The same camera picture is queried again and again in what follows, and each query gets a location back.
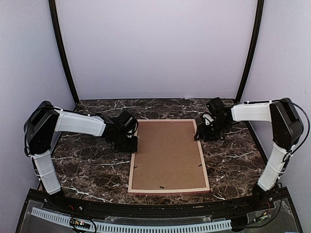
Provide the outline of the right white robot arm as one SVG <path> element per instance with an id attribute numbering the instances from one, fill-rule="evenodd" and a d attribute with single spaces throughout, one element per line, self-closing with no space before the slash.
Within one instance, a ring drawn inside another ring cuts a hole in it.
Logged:
<path id="1" fill-rule="evenodd" d="M 207 103 L 207 108 L 208 112 L 201 115 L 203 122 L 197 127 L 195 140 L 223 140 L 226 130 L 243 121 L 272 124 L 273 149 L 257 182 L 257 186 L 263 191 L 272 189 L 284 173 L 289 158 L 301 146 L 299 139 L 304 125 L 297 112 L 299 105 L 290 98 L 282 98 L 225 106 L 220 98 L 213 98 Z"/>

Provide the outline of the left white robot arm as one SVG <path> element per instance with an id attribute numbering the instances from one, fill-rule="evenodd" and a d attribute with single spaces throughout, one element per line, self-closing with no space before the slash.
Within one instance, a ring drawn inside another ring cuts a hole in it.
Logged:
<path id="1" fill-rule="evenodd" d="M 53 106 L 45 100 L 24 124 L 24 153 L 31 157 L 35 173 L 41 180 L 49 203 L 57 211 L 69 207 L 58 192 L 61 185 L 52 162 L 52 140 L 56 132 L 81 133 L 102 137 L 116 152 L 135 153 L 138 149 L 138 120 L 128 111 L 117 117 L 83 114 Z"/>

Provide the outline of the black front table rail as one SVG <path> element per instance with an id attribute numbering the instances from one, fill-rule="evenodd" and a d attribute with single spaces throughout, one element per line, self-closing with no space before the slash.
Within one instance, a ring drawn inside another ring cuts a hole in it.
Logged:
<path id="1" fill-rule="evenodd" d="M 104 203 L 99 201 L 89 201 L 70 197 L 63 197 L 61 203 L 66 207 L 73 206 L 79 214 L 94 218 L 104 218 L 106 216 L 117 217 L 193 217 L 193 216 L 220 216 L 220 217 L 240 217 L 255 211 L 247 204 L 243 204 L 248 197 L 233 200 L 203 202 L 193 204 L 175 205 L 135 205 Z"/>

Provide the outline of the right black corner post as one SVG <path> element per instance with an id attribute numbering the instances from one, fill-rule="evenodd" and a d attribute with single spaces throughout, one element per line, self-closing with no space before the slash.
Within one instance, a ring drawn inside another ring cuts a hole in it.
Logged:
<path id="1" fill-rule="evenodd" d="M 251 65 L 253 62 L 253 58 L 255 55 L 256 47 L 257 47 L 257 41 L 259 36 L 259 30 L 261 26 L 261 20 L 262 20 L 262 14 L 264 9 L 264 0 L 258 0 L 257 1 L 257 7 L 256 7 L 256 13 L 255 13 L 255 19 L 254 19 L 254 25 L 252 29 L 252 35 L 251 40 L 249 44 L 249 49 L 245 61 L 245 66 L 243 69 L 241 81 L 239 84 L 239 88 L 235 97 L 235 102 L 240 102 L 243 96 L 243 93 L 245 91 L 246 83 L 249 77 L 249 73 L 251 70 Z"/>

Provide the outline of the black corner post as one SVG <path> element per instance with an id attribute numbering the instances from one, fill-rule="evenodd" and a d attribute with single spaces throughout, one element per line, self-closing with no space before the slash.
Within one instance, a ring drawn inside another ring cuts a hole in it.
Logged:
<path id="1" fill-rule="evenodd" d="M 65 51 L 65 46 L 64 46 L 64 42 L 62 38 L 62 33 L 61 33 L 61 28 L 60 28 L 60 23 L 59 23 L 59 18 L 58 18 L 58 12 L 57 12 L 57 7 L 56 7 L 56 1 L 48 0 L 48 2 L 49 2 L 54 36 L 55 36 L 60 60 L 63 66 L 63 70 L 65 73 L 65 77 L 66 77 L 66 80 L 69 86 L 71 96 L 73 98 L 75 105 L 77 105 L 80 102 L 80 100 L 79 100 L 78 93 L 77 93 L 77 90 L 76 90 L 76 87 L 73 81 L 73 77 L 72 77 L 71 70 L 69 67 L 68 58 L 67 58 L 66 51 Z"/>
<path id="2" fill-rule="evenodd" d="M 255 19 L 254 19 L 254 25 L 252 29 L 252 35 L 251 40 L 249 44 L 249 49 L 245 61 L 245 66 L 243 69 L 241 81 L 239 84 L 239 88 L 235 97 L 235 102 L 240 102 L 243 96 L 243 93 L 245 91 L 246 83 L 249 77 L 249 73 L 251 70 L 251 65 L 253 62 L 253 58 L 255 55 L 256 47 L 257 47 L 257 41 L 259 36 L 259 30 L 261 26 L 261 20 L 262 20 L 262 14 L 264 9 L 264 0 L 258 0 L 257 1 L 257 7 L 256 7 L 256 13 L 255 13 Z"/>

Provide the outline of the left black corner post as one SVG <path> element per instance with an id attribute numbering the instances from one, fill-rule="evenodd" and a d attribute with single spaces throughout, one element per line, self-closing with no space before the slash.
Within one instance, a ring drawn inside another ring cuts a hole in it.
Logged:
<path id="1" fill-rule="evenodd" d="M 60 28 L 60 23 L 59 23 L 59 18 L 58 18 L 58 12 L 57 12 L 57 7 L 56 7 L 56 1 L 48 0 L 48 2 L 49 2 L 54 36 L 55 36 L 60 60 L 63 66 L 63 70 L 65 73 L 65 77 L 66 77 L 66 80 L 69 86 L 71 96 L 73 98 L 75 105 L 77 105 L 80 102 L 80 100 L 79 100 L 78 93 L 77 93 L 77 90 L 76 90 L 76 87 L 73 81 L 73 77 L 72 77 L 71 70 L 69 67 L 68 58 L 67 58 L 66 51 L 65 51 L 65 46 L 64 46 L 64 42 L 62 38 L 62 33 L 61 33 L 61 28 Z"/>

